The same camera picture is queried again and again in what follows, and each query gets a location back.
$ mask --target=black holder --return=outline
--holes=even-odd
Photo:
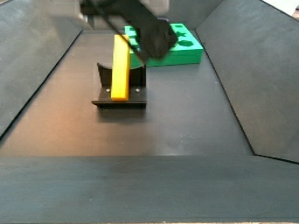
[[[92,103],[101,109],[145,108],[145,66],[129,70],[128,101],[110,100],[112,69],[97,64],[101,83],[98,98]]]

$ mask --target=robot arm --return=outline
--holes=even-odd
[[[154,17],[138,0],[81,0],[80,10],[84,15],[118,15],[134,27],[144,61],[160,60],[177,41],[169,24]]]

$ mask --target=green block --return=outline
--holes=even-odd
[[[148,60],[148,67],[196,64],[201,62],[202,47],[197,39],[192,36],[182,24],[170,24],[170,27],[176,33],[178,41],[162,60]],[[125,26],[125,35],[129,37],[130,45],[137,47],[136,30],[132,26]],[[130,50],[130,67],[140,66],[141,63]]]

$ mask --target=green toy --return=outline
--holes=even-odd
[[[176,33],[178,41],[170,49],[168,55],[162,60],[149,59],[146,62],[148,67],[196,64],[201,62],[202,47],[197,39],[192,36],[190,32],[182,24],[170,24],[172,30]],[[129,37],[129,43],[137,47],[136,43],[136,30],[132,26],[125,26],[125,35]],[[130,50],[130,67],[140,67],[141,63]]]

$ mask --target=yellow bar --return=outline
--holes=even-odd
[[[112,66],[112,101],[128,101],[129,48],[120,35],[114,36],[113,66]]]

